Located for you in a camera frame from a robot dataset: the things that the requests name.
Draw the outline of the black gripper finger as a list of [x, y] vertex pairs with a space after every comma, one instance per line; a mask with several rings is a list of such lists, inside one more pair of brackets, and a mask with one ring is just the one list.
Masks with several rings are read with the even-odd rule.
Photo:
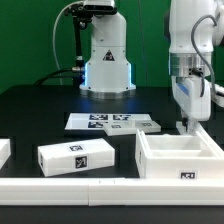
[[188, 124], [188, 118], [187, 118], [187, 115], [185, 113], [182, 113], [181, 114], [181, 117], [182, 117], [182, 125], [187, 128], [187, 124]]
[[195, 119], [187, 120], [187, 128], [186, 131], [188, 134], [194, 134], [197, 127], [197, 121]]

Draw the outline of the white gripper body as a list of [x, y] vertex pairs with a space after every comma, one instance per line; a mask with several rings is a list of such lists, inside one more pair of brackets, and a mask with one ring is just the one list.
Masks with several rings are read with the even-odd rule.
[[172, 78], [174, 99], [184, 115], [196, 121], [207, 121], [211, 114], [211, 95], [208, 81], [198, 77]]

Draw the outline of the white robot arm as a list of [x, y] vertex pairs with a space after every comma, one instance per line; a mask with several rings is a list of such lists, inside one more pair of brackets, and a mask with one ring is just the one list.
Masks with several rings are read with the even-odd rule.
[[[133, 90], [126, 60], [126, 21], [114, 0], [84, 0], [91, 15], [92, 53], [81, 88], [97, 95]], [[224, 37], [224, 0], [171, 0], [164, 19], [170, 37], [169, 75], [185, 130], [193, 132], [211, 114], [215, 98], [212, 53]]]

